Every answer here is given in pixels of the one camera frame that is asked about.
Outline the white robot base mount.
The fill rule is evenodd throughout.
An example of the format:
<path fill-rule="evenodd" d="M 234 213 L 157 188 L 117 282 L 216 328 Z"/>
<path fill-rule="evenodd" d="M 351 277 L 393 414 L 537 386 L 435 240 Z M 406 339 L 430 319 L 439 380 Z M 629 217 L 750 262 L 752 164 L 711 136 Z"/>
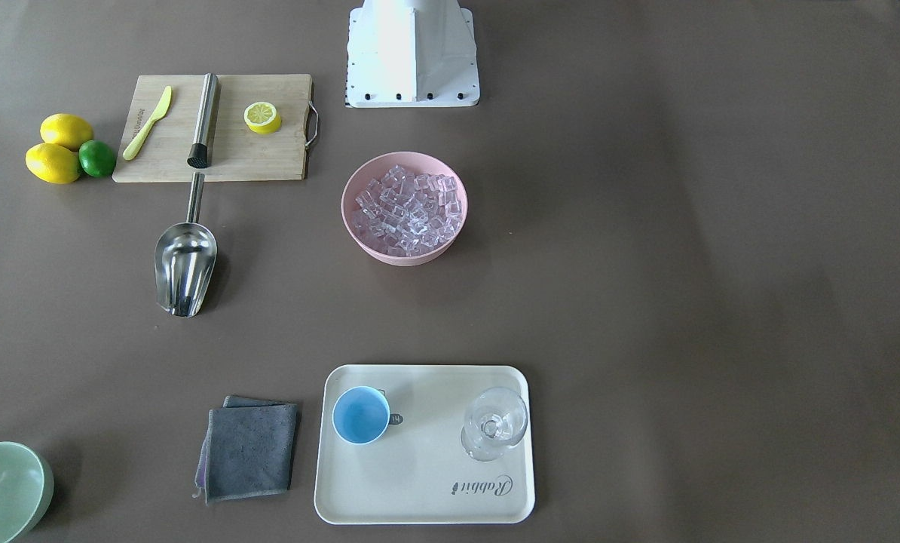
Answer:
<path fill-rule="evenodd" d="M 480 99 L 471 10 L 457 1 L 364 1 L 350 11 L 346 106 L 454 108 Z"/>

